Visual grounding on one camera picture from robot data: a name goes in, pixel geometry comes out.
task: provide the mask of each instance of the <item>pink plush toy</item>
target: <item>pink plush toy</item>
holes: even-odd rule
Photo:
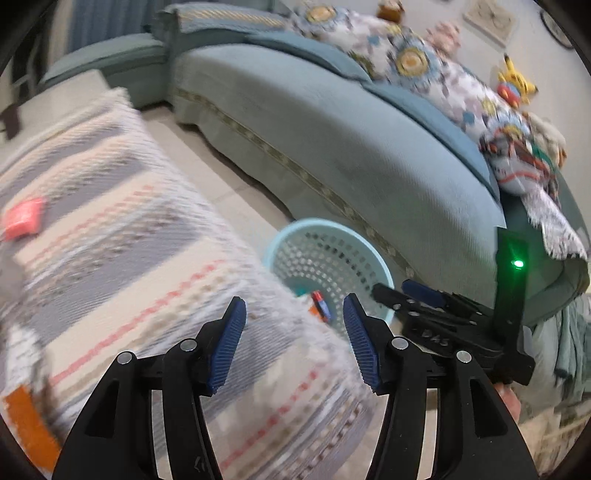
[[[425,41],[430,43],[437,53],[451,59],[460,48],[460,27],[451,22],[439,22],[434,31],[427,29]]]

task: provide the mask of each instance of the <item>wall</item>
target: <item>wall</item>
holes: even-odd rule
[[[333,0],[337,5],[374,14],[377,0]],[[591,229],[591,77],[574,50],[566,50],[550,36],[533,0],[497,0],[518,24],[506,48],[497,46],[462,20],[472,0],[402,0],[404,24],[424,35],[440,20],[456,20],[462,28],[458,60],[489,85],[496,86],[496,68],[506,51],[517,69],[540,89],[526,109],[552,123],[566,137],[568,160],[563,170],[579,208]],[[297,0],[288,0],[293,7]]]

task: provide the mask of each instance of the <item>stuffed animal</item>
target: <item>stuffed animal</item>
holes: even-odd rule
[[[389,22],[402,22],[402,15],[404,14],[404,7],[400,0],[383,0],[379,4],[379,10],[376,17]]]
[[[538,92],[538,87],[525,79],[525,77],[515,69],[509,55],[505,53],[506,71],[499,72],[500,84],[496,92],[513,108],[519,108],[521,102],[529,105],[528,95]]]
[[[562,168],[566,162],[564,135],[550,121],[531,112],[523,113],[523,116],[528,119],[536,145],[548,155],[554,166]]]
[[[425,41],[440,57],[452,59],[460,48],[460,27],[451,22],[439,22],[434,30],[427,29]]]

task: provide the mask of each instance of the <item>throw blanket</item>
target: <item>throw blanket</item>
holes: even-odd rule
[[[0,208],[47,199],[39,236],[6,246],[25,267],[26,295],[0,323],[0,413],[31,458],[38,436],[20,423],[27,394],[62,442],[118,352],[164,353],[239,295],[248,324],[227,384],[203,402],[224,478],[332,477],[375,406],[349,345],[264,270],[166,159],[123,91],[33,139],[8,165]],[[154,424],[169,478],[162,419]]]
[[[292,15],[286,28],[348,53],[374,81],[402,86],[431,102],[480,146],[499,186],[523,198],[531,223],[542,230],[548,254],[558,260],[587,258],[583,243],[553,201],[556,152],[542,156],[527,119],[460,64],[438,56],[408,27],[344,8],[312,7]]]

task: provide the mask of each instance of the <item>sofa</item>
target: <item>sofa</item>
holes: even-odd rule
[[[336,220],[368,238],[397,284],[414,278],[492,305],[501,226],[530,241],[526,324],[587,289],[586,261],[546,254],[519,199],[499,191],[458,127],[426,101],[372,82],[336,48],[286,38],[273,10],[166,8],[150,33],[78,48],[41,84],[96,68],[137,108],[168,101],[179,122],[197,125],[295,218]],[[558,182],[563,213],[588,247],[560,173]]]

